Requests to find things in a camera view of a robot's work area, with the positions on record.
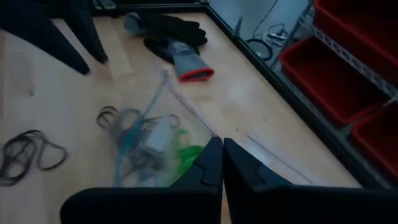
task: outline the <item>shelf rack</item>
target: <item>shelf rack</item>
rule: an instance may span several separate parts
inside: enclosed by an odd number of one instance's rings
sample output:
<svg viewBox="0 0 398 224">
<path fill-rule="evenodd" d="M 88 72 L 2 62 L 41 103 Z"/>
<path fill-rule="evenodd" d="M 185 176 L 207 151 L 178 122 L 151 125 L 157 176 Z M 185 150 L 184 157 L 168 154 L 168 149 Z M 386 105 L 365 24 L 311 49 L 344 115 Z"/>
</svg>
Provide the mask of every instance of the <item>shelf rack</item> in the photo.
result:
<svg viewBox="0 0 398 224">
<path fill-rule="evenodd" d="M 383 79 L 378 75 L 373 69 L 369 68 L 365 63 L 360 61 L 354 55 L 352 55 L 348 50 L 344 49 L 341 45 L 335 42 L 333 39 L 324 34 L 320 29 L 317 29 L 311 21 L 310 10 L 313 7 L 313 1 L 308 2 L 308 6 L 303 11 L 301 16 L 298 18 L 296 25 L 293 28 L 292 33 L 290 33 L 289 38 L 285 42 L 282 50 L 284 50 L 293 39 L 293 36 L 297 32 L 300 26 L 306 28 L 312 33 L 316 38 L 328 46 L 332 51 L 339 55 L 344 61 L 349 63 L 354 69 L 356 69 L 360 74 L 366 77 L 371 83 L 378 87 L 382 92 L 384 92 L 391 100 L 388 101 L 384 106 L 389 105 L 394 101 L 398 101 L 398 89 L 391 85 L 388 81 Z M 318 122 L 320 122 L 324 128 L 328 130 L 330 134 L 333 135 L 334 139 L 340 143 L 341 148 L 333 149 L 330 148 L 331 152 L 335 153 L 339 160 L 344 164 L 354 163 L 355 173 L 363 172 L 370 178 L 375 180 L 380 187 L 385 189 L 394 188 L 394 186 L 389 182 L 388 178 L 379 172 L 369 161 L 356 149 L 349 141 L 348 136 L 354 125 L 349 124 L 341 129 L 334 128 L 331 123 L 322 115 L 322 113 L 313 105 L 313 103 L 283 74 L 281 71 L 281 66 L 277 59 L 272 63 L 271 69 L 279 77 L 279 79 L 294 93 L 294 95 L 300 99 L 301 103 L 305 105 L 308 110 L 316 117 Z"/>
<path fill-rule="evenodd" d="M 330 49 L 332 49 L 336 54 L 338 54 L 344 61 L 349 63 L 353 68 L 355 68 L 360 74 L 366 77 L 371 83 L 377 86 L 381 91 L 383 91 L 392 100 L 398 100 L 398 90 L 391 85 L 388 81 L 383 79 L 374 70 L 365 65 L 362 61 L 356 58 L 350 52 L 340 46 L 333 39 L 324 34 L 321 30 L 317 29 L 312 22 L 308 21 L 305 16 L 302 16 L 300 24 L 310 31 L 316 38 L 322 41 Z"/>
</svg>

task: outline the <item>clear plastic bag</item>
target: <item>clear plastic bag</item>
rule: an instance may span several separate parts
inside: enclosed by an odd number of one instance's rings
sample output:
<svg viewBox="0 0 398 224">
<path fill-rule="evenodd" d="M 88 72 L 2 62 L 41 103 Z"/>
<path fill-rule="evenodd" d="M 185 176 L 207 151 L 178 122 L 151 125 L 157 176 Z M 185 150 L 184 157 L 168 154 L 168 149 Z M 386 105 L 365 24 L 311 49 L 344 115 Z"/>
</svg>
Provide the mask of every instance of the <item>clear plastic bag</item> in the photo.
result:
<svg viewBox="0 0 398 224">
<path fill-rule="evenodd" d="M 104 105 L 96 187 L 170 186 L 215 135 L 169 79 L 165 70 L 130 75 L 119 105 Z"/>
<path fill-rule="evenodd" d="M 288 155 L 283 155 L 271 139 L 260 138 L 255 132 L 247 135 L 242 147 L 272 171 L 294 184 L 331 185 L 326 179 L 313 174 L 305 165 L 289 159 Z"/>
</svg>

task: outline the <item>wooden workbench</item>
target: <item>wooden workbench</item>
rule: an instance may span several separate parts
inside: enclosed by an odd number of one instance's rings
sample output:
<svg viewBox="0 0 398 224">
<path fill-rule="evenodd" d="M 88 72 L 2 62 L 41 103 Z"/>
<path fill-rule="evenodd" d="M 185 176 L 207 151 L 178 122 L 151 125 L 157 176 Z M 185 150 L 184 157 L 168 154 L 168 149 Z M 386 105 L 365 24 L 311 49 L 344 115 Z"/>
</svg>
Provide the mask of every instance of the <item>wooden workbench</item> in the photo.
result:
<svg viewBox="0 0 398 224">
<path fill-rule="evenodd" d="M 27 129 L 39 129 L 70 153 L 58 169 L 41 172 L 33 166 L 17 185 L 1 187 L 0 223 L 58 223 L 63 201 L 96 185 L 91 175 L 97 169 L 93 160 L 101 145 L 101 130 L 95 116 L 103 106 L 117 103 L 115 93 L 121 86 L 128 87 L 126 78 L 156 72 L 154 62 L 170 71 L 177 90 L 193 102 L 222 138 L 233 138 L 290 181 L 359 187 L 210 18 L 204 14 L 179 16 L 198 21 L 207 32 L 208 43 L 200 52 L 216 71 L 207 82 L 179 83 L 172 66 L 149 52 L 141 38 L 131 37 L 123 29 L 123 18 L 95 18 L 109 57 L 107 65 L 96 62 L 64 22 L 54 21 L 90 66 L 88 77 L 27 42 L 0 33 L 1 142 Z M 257 136 L 270 152 L 248 141 L 248 134 Z"/>
</svg>

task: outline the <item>metal shelf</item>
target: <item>metal shelf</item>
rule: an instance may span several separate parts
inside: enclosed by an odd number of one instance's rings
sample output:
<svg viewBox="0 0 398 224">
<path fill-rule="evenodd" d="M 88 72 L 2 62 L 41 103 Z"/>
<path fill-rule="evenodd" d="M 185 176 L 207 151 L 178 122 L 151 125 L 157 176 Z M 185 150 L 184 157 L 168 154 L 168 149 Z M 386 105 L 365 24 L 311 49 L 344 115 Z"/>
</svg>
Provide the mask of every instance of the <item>metal shelf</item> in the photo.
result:
<svg viewBox="0 0 398 224">
<path fill-rule="evenodd" d="M 383 175 L 377 171 L 355 147 L 351 145 L 351 143 L 347 140 L 348 135 L 344 129 L 336 130 L 333 125 L 331 125 L 321 114 L 321 112 L 311 103 L 311 101 L 304 96 L 304 94 L 283 74 L 283 72 L 281 72 L 279 69 L 274 71 L 279 79 L 286 85 L 286 87 L 288 87 L 295 94 L 295 96 L 300 99 L 300 101 L 312 112 L 312 114 L 317 117 L 317 120 L 319 120 L 322 125 L 326 127 L 332 135 L 335 136 L 338 142 L 346 149 L 346 152 L 349 154 L 349 156 L 358 162 L 358 164 L 360 164 L 362 168 L 375 180 L 377 180 L 385 189 L 393 188 L 389 181 L 383 177 Z"/>
<path fill-rule="evenodd" d="M 344 49 L 341 45 L 336 43 L 333 39 L 324 34 L 321 30 L 317 29 L 312 22 L 308 21 L 305 16 L 300 21 L 301 25 L 308 29 L 315 37 L 322 41 L 326 46 L 332 49 L 343 60 L 348 62 L 360 74 L 366 77 L 371 83 L 375 84 L 381 91 L 389 96 L 392 101 L 398 100 L 398 90 L 391 85 L 388 81 L 380 77 L 374 70 L 366 66 L 362 61 L 356 58 L 350 52 Z"/>
</svg>

